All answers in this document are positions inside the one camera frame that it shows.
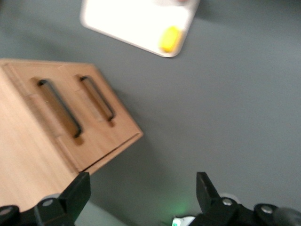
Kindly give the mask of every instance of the screw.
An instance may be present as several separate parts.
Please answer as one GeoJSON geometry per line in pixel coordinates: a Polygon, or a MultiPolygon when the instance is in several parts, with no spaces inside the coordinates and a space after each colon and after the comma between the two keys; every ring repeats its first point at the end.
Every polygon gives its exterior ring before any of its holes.
{"type": "Polygon", "coordinates": [[[4,216],[6,214],[8,214],[13,208],[10,206],[2,211],[0,211],[0,216],[4,216]]]}
{"type": "Polygon", "coordinates": [[[49,199],[45,202],[43,202],[42,206],[46,207],[46,206],[50,206],[53,203],[53,199],[49,199]]]}
{"type": "Polygon", "coordinates": [[[222,200],[222,203],[225,205],[225,206],[231,206],[233,203],[230,199],[223,199],[222,200]]]}
{"type": "Polygon", "coordinates": [[[268,213],[268,214],[271,214],[273,212],[273,210],[270,206],[262,206],[261,210],[265,213],[268,213]]]}

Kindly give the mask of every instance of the wooden box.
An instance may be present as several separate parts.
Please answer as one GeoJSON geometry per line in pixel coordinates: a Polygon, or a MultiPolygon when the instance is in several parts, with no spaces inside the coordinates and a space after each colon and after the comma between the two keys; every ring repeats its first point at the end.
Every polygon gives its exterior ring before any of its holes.
{"type": "Polygon", "coordinates": [[[0,206],[21,211],[142,132],[92,64],[0,60],[0,206]]]}

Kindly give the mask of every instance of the white tray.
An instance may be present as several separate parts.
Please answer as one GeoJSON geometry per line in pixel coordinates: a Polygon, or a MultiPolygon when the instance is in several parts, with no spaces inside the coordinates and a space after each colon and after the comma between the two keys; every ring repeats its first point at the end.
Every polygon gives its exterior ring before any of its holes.
{"type": "Polygon", "coordinates": [[[200,0],[83,0],[83,26],[162,57],[176,56],[183,45],[200,0]],[[182,32],[175,51],[164,52],[159,41],[170,26],[182,32]]]}

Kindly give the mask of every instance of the drawer front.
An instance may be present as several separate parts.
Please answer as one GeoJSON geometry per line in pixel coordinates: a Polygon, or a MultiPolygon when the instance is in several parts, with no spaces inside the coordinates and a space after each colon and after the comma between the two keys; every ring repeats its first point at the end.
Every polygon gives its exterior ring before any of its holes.
{"type": "Polygon", "coordinates": [[[107,158],[141,132],[93,65],[16,62],[5,68],[77,171],[107,158]]]}

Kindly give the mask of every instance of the wooden drawer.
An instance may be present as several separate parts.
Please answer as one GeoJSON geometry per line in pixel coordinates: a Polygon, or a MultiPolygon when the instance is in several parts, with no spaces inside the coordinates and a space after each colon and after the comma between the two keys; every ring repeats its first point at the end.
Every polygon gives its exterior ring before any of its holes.
{"type": "MultiPolygon", "coordinates": [[[[91,64],[2,59],[0,76],[0,116],[5,119],[0,168],[13,171],[2,178],[7,189],[0,192],[0,206],[8,204],[5,196],[15,195],[9,186],[26,183],[25,177],[31,185],[18,192],[26,199],[35,187],[41,198],[63,190],[80,171],[95,172],[142,136],[91,64]],[[58,179],[60,172],[65,180],[58,179]],[[57,184],[38,188],[41,182],[34,178],[43,177],[51,178],[46,184],[57,184]]],[[[16,204],[22,208],[33,202],[16,204]]]]}

